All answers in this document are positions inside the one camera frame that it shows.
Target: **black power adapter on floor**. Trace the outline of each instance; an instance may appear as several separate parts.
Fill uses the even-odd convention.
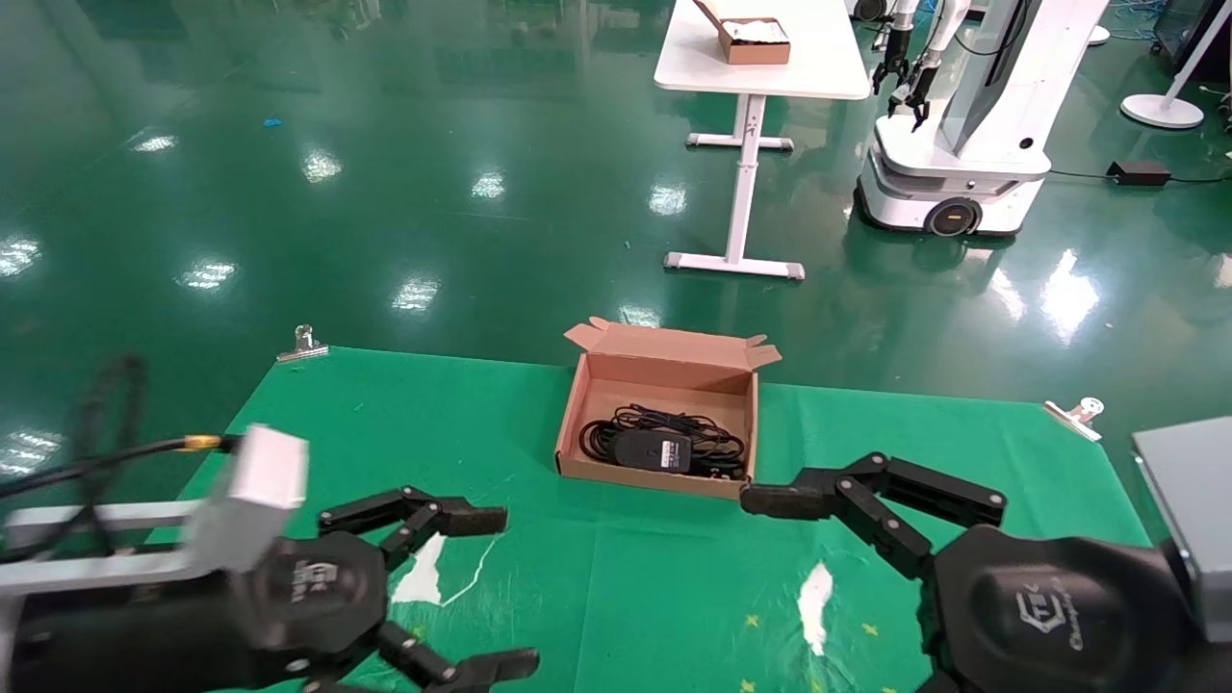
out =
[[[1106,175],[1116,185],[1163,187],[1172,180],[1172,171],[1159,162],[1112,162]]]

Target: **cardboard box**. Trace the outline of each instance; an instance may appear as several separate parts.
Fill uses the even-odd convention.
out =
[[[564,333],[585,349],[578,359],[564,422],[556,441],[562,476],[737,499],[753,480],[758,450],[756,369],[777,361],[765,335],[740,339],[590,318]],[[591,460],[578,434],[631,403],[701,414],[745,443],[747,478],[732,481],[628,469]]]
[[[715,25],[718,30],[718,44],[723,48],[723,57],[727,58],[728,64],[732,65],[784,65],[787,64],[788,58],[791,58],[791,42],[790,37],[786,43],[745,43],[737,41],[732,36],[727,27],[723,26],[724,22],[772,22],[779,25],[782,30],[782,25],[775,17],[723,17],[719,18],[719,10],[712,5],[712,0],[694,0],[699,7],[701,7],[702,14],[710,20],[710,23]]]

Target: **gray metal box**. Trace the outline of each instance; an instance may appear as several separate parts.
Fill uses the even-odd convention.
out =
[[[1137,462],[1193,581],[1211,642],[1232,642],[1232,417],[1133,434]]]

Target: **white table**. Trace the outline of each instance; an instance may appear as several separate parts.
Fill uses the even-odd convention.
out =
[[[727,64],[715,26],[692,0],[676,0],[659,67],[654,70],[654,84],[679,91],[738,94],[732,134],[691,133],[687,142],[739,147],[740,163],[736,174],[727,254],[668,253],[664,264],[669,268],[804,279],[804,268],[800,263],[744,256],[758,150],[774,148],[790,152],[793,147],[786,138],[761,137],[766,96],[864,99],[869,96],[869,74],[843,0],[719,0],[718,9],[724,18],[776,17],[791,39],[791,60],[785,65]]]

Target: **table foot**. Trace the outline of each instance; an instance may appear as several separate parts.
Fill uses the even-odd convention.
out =
[[[690,147],[739,147],[744,139],[734,134],[707,134],[702,132],[690,132],[685,143]],[[781,149],[791,152],[796,144],[790,137],[761,137],[758,138],[759,149]]]
[[[738,263],[728,263],[727,258],[718,255],[696,255],[694,253],[668,253],[663,259],[665,268],[685,268],[692,270],[713,270],[739,274],[760,274],[765,276],[782,276],[804,280],[804,265],[800,263],[775,263],[772,260],[743,259]]]

